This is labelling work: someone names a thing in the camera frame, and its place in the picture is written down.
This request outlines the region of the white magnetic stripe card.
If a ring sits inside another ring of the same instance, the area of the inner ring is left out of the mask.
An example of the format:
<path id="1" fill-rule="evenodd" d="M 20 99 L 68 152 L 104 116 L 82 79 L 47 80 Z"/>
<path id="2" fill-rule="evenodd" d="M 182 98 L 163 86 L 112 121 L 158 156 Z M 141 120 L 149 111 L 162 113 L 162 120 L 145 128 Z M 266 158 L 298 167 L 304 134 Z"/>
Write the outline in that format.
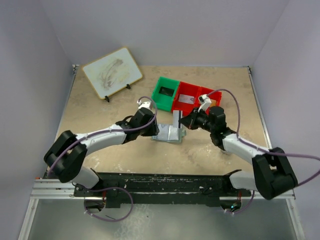
<path id="1" fill-rule="evenodd" d="M 172 126 L 174 128 L 180 129 L 181 128 L 180 119 L 182 116 L 182 112 L 180 110 L 173 110 L 172 116 L 173 116 Z"/>

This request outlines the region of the teal leather card holder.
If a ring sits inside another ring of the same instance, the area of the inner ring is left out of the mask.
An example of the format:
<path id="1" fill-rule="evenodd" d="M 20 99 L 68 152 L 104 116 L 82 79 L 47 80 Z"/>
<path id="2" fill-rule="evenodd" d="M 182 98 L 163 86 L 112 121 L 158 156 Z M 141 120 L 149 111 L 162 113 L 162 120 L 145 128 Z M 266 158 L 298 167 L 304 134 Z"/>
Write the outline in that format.
<path id="1" fill-rule="evenodd" d="M 158 142 L 181 143 L 182 139 L 187 135 L 186 129 L 174 127 L 172 124 L 158 123 L 158 134 L 152 136 L 151 139 Z"/>

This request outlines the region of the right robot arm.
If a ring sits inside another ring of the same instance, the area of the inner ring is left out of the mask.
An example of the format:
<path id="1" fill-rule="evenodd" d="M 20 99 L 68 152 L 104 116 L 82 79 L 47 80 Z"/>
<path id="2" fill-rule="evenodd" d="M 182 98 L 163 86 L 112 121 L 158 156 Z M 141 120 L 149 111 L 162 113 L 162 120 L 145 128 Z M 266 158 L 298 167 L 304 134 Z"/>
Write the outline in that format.
<path id="1" fill-rule="evenodd" d="M 227 126 L 222 107 L 213 106 L 208 113 L 194 108 L 179 123 L 190 130 L 201 128 L 209 132 L 216 147 L 252 165 L 253 174 L 239 170 L 222 183 L 226 195 L 233 196 L 240 189 L 247 189 L 257 191 L 266 200 L 271 200 L 298 186 L 297 177 L 284 151 L 279 147 L 267 149 L 252 142 L 245 144 L 243 138 Z"/>

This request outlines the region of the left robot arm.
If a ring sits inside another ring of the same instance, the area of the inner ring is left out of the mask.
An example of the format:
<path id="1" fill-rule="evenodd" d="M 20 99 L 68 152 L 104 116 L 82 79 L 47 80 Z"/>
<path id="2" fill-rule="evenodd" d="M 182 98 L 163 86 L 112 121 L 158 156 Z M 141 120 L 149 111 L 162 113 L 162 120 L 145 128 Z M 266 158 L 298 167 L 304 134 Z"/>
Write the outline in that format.
<path id="1" fill-rule="evenodd" d="M 79 134 L 64 131 L 43 160 L 49 167 L 47 173 L 54 173 L 60 182 L 74 182 L 85 187 L 91 196 L 98 196 L 103 191 L 102 180 L 94 170 L 83 166 L 85 158 L 107 147 L 134 141 L 139 136 L 151 137 L 158 133 L 156 114 L 141 107 L 134 115 L 105 129 Z"/>

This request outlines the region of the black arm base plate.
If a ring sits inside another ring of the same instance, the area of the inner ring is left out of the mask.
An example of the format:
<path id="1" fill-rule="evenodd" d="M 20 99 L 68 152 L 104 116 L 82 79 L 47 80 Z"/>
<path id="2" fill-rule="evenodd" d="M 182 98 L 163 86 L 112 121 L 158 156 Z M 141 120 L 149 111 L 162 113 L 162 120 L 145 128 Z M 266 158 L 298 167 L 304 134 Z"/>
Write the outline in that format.
<path id="1" fill-rule="evenodd" d="M 75 184 L 75 197 L 102 198 L 106 208 L 122 204 L 205 205 L 219 207 L 224 197 L 231 206 L 241 197 L 251 196 L 245 189 L 235 189 L 226 175 L 147 174 L 99 172 L 101 184 L 86 190 Z"/>

